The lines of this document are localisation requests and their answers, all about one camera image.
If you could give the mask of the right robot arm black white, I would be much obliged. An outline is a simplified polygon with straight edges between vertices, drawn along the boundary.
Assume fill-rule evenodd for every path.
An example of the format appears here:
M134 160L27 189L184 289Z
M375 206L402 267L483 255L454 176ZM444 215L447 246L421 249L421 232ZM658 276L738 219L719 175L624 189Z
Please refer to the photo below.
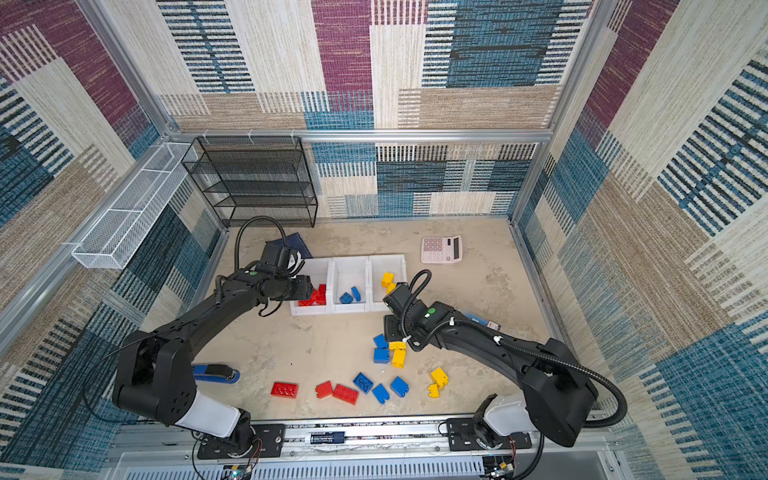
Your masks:
M387 290L383 303L384 334L401 340L412 351L432 345L466 355L500 373L522 391L522 407L531 427L564 447L575 444L583 429L614 426L628 413L628 402L617 385L581 365L561 341L546 343L513 337L484 326L442 303L426 305L418 295L432 272L419 271L414 278Z

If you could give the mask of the red lego small square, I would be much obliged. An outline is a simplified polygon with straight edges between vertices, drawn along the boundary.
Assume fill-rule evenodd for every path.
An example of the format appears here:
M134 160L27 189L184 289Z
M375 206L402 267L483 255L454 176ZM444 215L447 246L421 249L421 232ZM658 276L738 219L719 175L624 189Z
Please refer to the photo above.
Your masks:
M324 399L326 397L332 396L333 391L334 387L331 381L325 381L315 387L315 395L318 399Z

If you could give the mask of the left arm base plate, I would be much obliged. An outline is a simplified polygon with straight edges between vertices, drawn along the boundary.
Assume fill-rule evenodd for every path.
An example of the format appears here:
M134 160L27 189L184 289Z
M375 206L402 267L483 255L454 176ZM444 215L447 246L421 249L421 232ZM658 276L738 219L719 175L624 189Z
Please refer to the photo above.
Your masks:
M196 460L277 458L281 455L285 424L238 426L227 438L204 434L195 454Z

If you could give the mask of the red lego long brick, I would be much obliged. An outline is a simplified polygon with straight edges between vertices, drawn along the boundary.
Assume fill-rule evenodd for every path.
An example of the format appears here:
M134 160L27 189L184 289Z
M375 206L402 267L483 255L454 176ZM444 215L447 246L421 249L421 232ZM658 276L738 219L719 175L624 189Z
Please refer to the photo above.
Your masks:
M318 289L316 290L316 303L318 305L326 304L326 290L327 290L326 284L320 284Z

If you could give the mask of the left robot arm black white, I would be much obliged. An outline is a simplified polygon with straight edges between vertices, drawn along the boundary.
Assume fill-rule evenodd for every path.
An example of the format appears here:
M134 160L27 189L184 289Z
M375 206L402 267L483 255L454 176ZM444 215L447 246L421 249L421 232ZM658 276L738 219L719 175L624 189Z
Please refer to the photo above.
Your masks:
M200 392L192 363L205 345L252 309L267 317L270 304L309 299L313 286L301 272L304 264L285 238L268 243L259 259L236 263L233 273L217 276L213 294L176 320L129 334L107 355L117 360L113 404L218 440L236 452L248 449L256 438L250 414Z

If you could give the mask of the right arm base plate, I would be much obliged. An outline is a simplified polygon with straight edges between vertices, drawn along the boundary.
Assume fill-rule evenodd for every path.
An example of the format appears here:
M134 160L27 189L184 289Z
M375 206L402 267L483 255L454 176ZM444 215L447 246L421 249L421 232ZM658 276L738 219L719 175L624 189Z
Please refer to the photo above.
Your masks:
M451 451L511 450L513 445L529 449L534 431L532 425L525 425L522 430L501 435L472 417L449 417L438 425L438 432L447 438Z

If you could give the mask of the yellow lego brick tall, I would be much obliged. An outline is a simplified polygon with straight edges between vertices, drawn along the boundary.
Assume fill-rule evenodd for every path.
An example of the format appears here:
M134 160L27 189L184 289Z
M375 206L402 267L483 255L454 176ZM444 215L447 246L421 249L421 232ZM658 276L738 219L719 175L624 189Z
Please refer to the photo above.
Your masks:
M394 274L391 272L385 272L381 279L381 285L387 288L389 284L394 284Z

